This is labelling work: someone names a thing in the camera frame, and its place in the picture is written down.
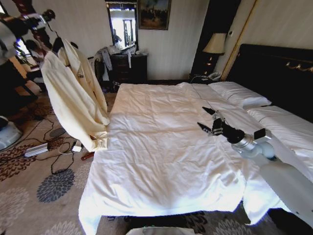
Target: white robotic arm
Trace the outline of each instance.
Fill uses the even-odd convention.
[[[275,156],[273,146],[268,143],[270,130],[261,129],[252,136],[227,125],[218,111],[203,109],[213,116],[214,122],[212,130],[198,123],[201,129],[210,136],[225,136],[243,158],[253,160],[260,167],[262,177],[290,211],[313,227],[313,183],[295,167]]]

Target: lampshade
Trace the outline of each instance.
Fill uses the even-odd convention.
[[[209,43],[203,49],[203,52],[212,54],[223,54],[226,33],[213,33]]]

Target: floor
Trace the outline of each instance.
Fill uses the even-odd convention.
[[[47,93],[39,93],[32,82],[27,85],[39,98],[10,117],[23,136],[0,152],[0,234],[82,235],[78,206],[92,158],[81,160],[87,154],[85,149],[60,155],[67,152],[74,139],[59,124]],[[105,97],[110,112],[116,94]],[[32,158],[23,156],[26,149],[44,142],[48,142],[48,152]],[[193,228],[204,235],[284,234],[268,215],[257,225],[247,223],[239,205],[235,212],[199,211],[154,218],[103,216],[97,234],[125,235],[131,228],[144,226]]]

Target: wooden dresser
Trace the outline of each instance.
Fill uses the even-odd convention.
[[[109,80],[118,83],[147,83],[147,55],[132,55],[129,68],[128,55],[110,55],[112,70]]]

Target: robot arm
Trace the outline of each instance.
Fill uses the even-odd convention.
[[[28,33],[28,30],[44,28],[48,21],[55,18],[52,10],[42,15],[32,13],[14,18],[5,15],[0,18],[0,65],[15,56],[14,43],[18,38]]]
[[[209,136],[225,136],[243,158],[253,160],[260,167],[261,176],[290,211],[313,227],[313,183],[295,167],[275,156],[273,146],[268,143],[270,130],[261,129],[252,136],[226,124],[218,111],[203,109],[212,115],[214,122],[212,129],[198,123],[200,128]]]

